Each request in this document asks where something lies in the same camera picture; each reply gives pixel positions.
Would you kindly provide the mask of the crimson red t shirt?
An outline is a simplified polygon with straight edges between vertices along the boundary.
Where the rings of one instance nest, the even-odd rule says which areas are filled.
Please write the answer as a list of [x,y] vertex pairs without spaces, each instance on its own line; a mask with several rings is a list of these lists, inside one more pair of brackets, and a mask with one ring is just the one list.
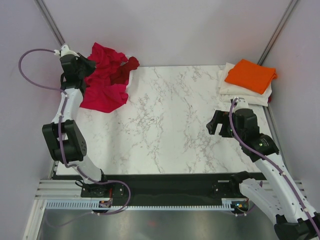
[[113,85],[111,76],[117,72],[123,63],[128,61],[124,53],[102,46],[97,42],[93,44],[88,59],[94,61],[96,65],[94,72],[85,79],[89,86],[100,82],[107,86]]

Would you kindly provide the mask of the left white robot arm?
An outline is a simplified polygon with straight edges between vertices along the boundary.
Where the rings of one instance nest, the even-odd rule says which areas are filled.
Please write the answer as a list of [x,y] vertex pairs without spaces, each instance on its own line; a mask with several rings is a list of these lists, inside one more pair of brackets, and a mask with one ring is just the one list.
[[103,179],[103,171],[87,155],[87,143],[76,118],[86,90],[85,78],[96,69],[94,61],[80,53],[62,53],[60,63],[61,101],[52,122],[42,126],[42,133],[51,158],[74,169],[99,197],[106,196],[110,185]]

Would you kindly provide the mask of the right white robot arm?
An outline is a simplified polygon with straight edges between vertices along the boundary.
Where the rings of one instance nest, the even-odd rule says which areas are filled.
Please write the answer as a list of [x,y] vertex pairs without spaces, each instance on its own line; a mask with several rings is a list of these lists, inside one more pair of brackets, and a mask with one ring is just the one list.
[[260,132],[258,118],[248,107],[232,106],[230,111],[216,110],[206,125],[214,135],[234,138],[241,150],[260,169],[273,190],[269,194],[246,171],[233,175],[229,191],[245,196],[272,222],[280,240],[311,240],[320,236],[320,214],[311,206],[284,165],[273,139]]

